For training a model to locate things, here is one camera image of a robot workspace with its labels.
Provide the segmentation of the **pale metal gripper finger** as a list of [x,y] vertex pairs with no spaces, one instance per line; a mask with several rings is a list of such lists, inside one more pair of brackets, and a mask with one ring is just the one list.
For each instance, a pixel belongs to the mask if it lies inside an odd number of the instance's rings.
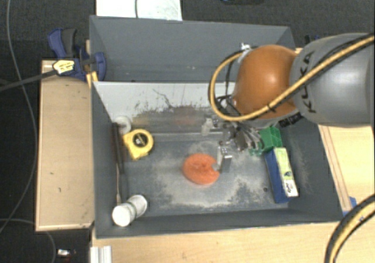
[[201,135],[208,136],[213,131],[218,129],[219,120],[217,118],[206,118],[201,126]]
[[217,150],[217,171],[226,173],[230,170],[233,155],[223,146],[219,146]]

